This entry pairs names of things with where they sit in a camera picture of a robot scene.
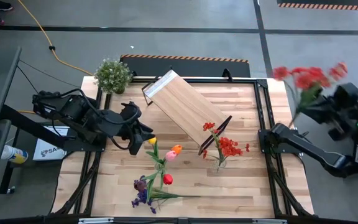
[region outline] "paper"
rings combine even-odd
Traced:
[[[49,131],[56,133],[56,131],[51,126],[44,127],[48,129]],[[62,135],[66,136],[69,127],[66,126],[55,126],[55,129],[57,132]],[[63,157],[67,154],[66,151],[63,149],[60,149],[59,147],[56,147],[54,145],[51,145],[44,140],[38,139],[37,145],[35,146],[35,152],[33,160],[35,161],[49,161],[49,160],[59,160],[63,159]]]

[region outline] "black floor stripe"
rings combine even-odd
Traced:
[[[230,28],[148,28],[148,27],[66,27],[45,26],[45,31],[61,32],[184,32],[184,33],[222,33],[222,34],[258,34],[259,29]],[[40,31],[38,26],[0,26],[0,30]],[[358,35],[358,30],[288,30],[264,29],[265,34],[298,35]]]
[[[45,31],[67,32],[193,32],[193,33],[228,33],[257,34],[258,29],[226,29],[226,28],[148,28],[148,27],[66,27],[43,26]],[[40,31],[38,26],[0,26],[0,30]]]
[[[265,62],[266,74],[268,78],[272,78],[273,68],[272,68],[272,63],[270,62],[269,50],[267,48],[265,27],[264,27],[264,22],[262,20],[262,13],[260,12],[260,6],[258,0],[254,0],[254,7],[255,7],[256,20],[258,23],[260,45],[262,47],[262,55],[264,57],[264,62]]]
[[[298,34],[298,35],[358,35],[358,30],[280,30],[267,29],[266,34]]]

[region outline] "red flower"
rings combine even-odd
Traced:
[[[278,67],[273,69],[273,77],[276,80],[283,80],[290,73],[286,67]]]
[[[338,63],[335,67],[329,70],[329,75],[332,76],[336,81],[347,75],[347,67],[345,63]]]
[[[321,68],[317,68],[317,67],[310,67],[309,75],[313,80],[320,80],[323,77],[325,77],[323,70]]]
[[[205,150],[203,151],[203,159],[205,159],[207,153],[208,153],[208,151],[205,149]]]
[[[170,174],[165,174],[163,177],[162,177],[162,182],[164,184],[167,184],[167,185],[170,185],[172,184],[173,182],[173,178]]]
[[[309,70],[307,68],[303,68],[303,67],[298,67],[298,68],[294,68],[290,74],[291,75],[295,75],[295,74],[301,74],[301,73],[304,73],[304,72],[308,72]]]
[[[322,77],[320,80],[318,80],[318,82],[320,83],[320,85],[322,87],[328,88],[328,87],[331,86],[331,83],[329,82],[329,79],[327,77],[325,77],[325,76]]]
[[[312,84],[313,84],[313,77],[310,74],[300,75],[295,80],[296,87],[304,90],[310,88]]]
[[[241,149],[235,147],[237,145],[238,142],[225,137],[221,137],[219,140],[219,148],[222,150],[224,156],[242,155]]]
[[[205,123],[203,128],[204,128],[204,131],[208,130],[208,129],[211,129],[215,126],[215,123]]]

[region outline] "wooden board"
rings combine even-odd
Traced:
[[[173,70],[145,90],[145,95],[199,145],[210,136],[206,122],[220,126],[226,116]]]
[[[120,111],[121,102],[134,101],[142,110],[140,120],[154,128],[161,155],[173,145],[181,144],[184,148],[183,152],[167,166],[167,172],[173,176],[173,184],[165,186],[164,189],[176,194],[202,197],[169,200],[161,206],[161,211],[157,210],[156,215],[143,204],[132,208],[131,200],[135,199],[137,193],[133,188],[134,179],[154,172],[154,163],[145,153],[152,148],[145,143],[138,155],[131,156],[128,151],[119,150],[109,142],[106,152],[102,154],[92,216],[273,217],[265,159],[260,153],[257,139],[259,120],[253,86],[191,84],[225,115],[233,115],[224,136],[239,141],[240,147],[244,147],[246,143],[250,144],[250,152],[244,153],[243,156],[230,157],[226,168],[216,174],[211,169],[212,159],[202,159],[197,156],[197,143],[157,105],[152,104],[147,107],[140,89],[142,85],[142,83],[131,84],[123,95],[113,95],[110,109]],[[284,84],[268,79],[268,85],[275,121],[288,124],[291,114]],[[85,77],[83,89],[90,91],[97,87],[94,86],[91,78]],[[213,148],[208,150],[209,153],[216,154]],[[83,155],[83,152],[76,152],[63,161],[53,211],[64,204],[78,185]],[[291,154],[284,154],[283,164],[288,187],[307,211],[313,213],[301,162]],[[278,194],[280,207],[284,211],[281,190],[278,190]]]

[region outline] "pink tulip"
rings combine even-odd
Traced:
[[[175,158],[176,156],[177,156],[177,154],[176,154],[175,151],[169,151],[169,152],[166,153],[165,159],[166,159],[167,161],[172,161],[172,160],[174,160],[174,158]]]

